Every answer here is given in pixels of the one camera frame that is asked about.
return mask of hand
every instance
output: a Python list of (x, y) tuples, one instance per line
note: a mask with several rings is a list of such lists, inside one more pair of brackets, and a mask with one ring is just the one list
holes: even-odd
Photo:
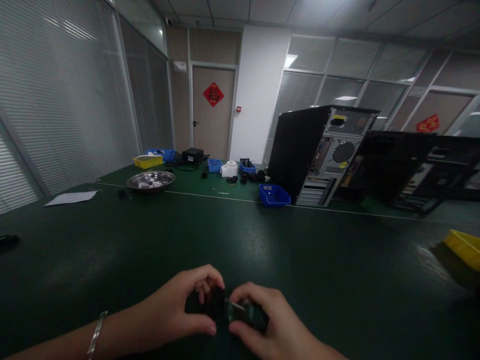
[(185, 302), (194, 290), (203, 304), (213, 286), (225, 289), (222, 275), (211, 265), (181, 271), (145, 300), (125, 310), (123, 316), (135, 337), (135, 352), (156, 349), (192, 334), (214, 336), (217, 326), (210, 317), (185, 313)]
[(233, 303), (239, 300), (260, 305), (270, 318), (265, 335), (242, 321), (233, 321), (228, 328), (260, 359), (345, 359), (310, 333), (280, 291), (248, 282), (230, 296)]

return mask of white container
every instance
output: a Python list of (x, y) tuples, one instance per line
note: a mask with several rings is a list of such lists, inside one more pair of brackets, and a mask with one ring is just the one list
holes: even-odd
[(231, 178), (237, 176), (239, 166), (235, 161), (227, 161), (225, 165), (220, 168), (222, 178)]

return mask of stainless steel bowl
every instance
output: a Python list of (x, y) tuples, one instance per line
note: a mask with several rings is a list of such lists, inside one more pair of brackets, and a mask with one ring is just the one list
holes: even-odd
[(140, 193), (159, 193), (165, 191), (175, 181), (175, 175), (168, 171), (147, 171), (132, 176), (127, 186)]

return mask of wooden door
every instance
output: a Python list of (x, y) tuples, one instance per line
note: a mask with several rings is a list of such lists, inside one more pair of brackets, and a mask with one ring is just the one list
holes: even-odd
[[(212, 83), (223, 93), (214, 106), (204, 96)], [(193, 68), (193, 147), (211, 159), (228, 160), (234, 86), (234, 70)]]

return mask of blue plastic bin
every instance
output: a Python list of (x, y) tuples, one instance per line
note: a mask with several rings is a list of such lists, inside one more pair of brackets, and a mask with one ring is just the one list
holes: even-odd
[(278, 185), (258, 185), (260, 189), (260, 199), (267, 208), (283, 208), (285, 205), (290, 205), (292, 199)]
[(245, 167), (241, 162), (239, 162), (239, 164), (241, 173), (255, 173), (257, 171), (257, 168), (253, 164), (251, 165), (252, 167)]
[(219, 173), (222, 166), (222, 160), (208, 159), (208, 172)]
[(157, 153), (163, 156), (163, 162), (172, 162), (175, 160), (175, 150), (174, 149), (148, 149), (145, 152), (145, 155), (148, 153)]

